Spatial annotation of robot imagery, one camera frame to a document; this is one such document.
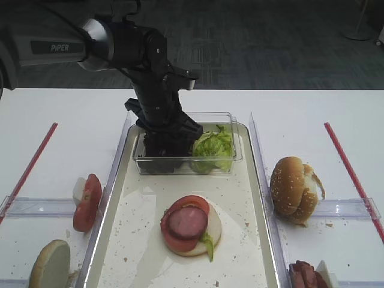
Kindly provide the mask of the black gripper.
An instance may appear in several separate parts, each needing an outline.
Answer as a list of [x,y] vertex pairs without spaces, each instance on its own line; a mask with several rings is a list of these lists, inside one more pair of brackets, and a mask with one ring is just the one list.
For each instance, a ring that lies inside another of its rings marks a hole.
[[145,157],[189,157],[193,143],[203,134],[203,127],[181,110],[170,123],[156,126],[146,121],[137,99],[128,99],[125,108],[138,117],[136,124],[145,131]]

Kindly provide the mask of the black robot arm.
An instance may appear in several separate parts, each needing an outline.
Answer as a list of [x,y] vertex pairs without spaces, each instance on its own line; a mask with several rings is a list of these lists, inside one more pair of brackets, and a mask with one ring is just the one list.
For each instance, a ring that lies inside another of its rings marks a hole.
[[173,66],[167,38],[157,29],[128,19],[97,15],[77,26],[51,30],[24,23],[1,26],[1,89],[17,87],[19,71],[32,65],[75,62],[84,70],[117,70],[132,82],[135,98],[125,108],[145,130],[145,151],[152,157],[187,157],[202,135],[179,102],[180,90],[192,90],[196,74]]

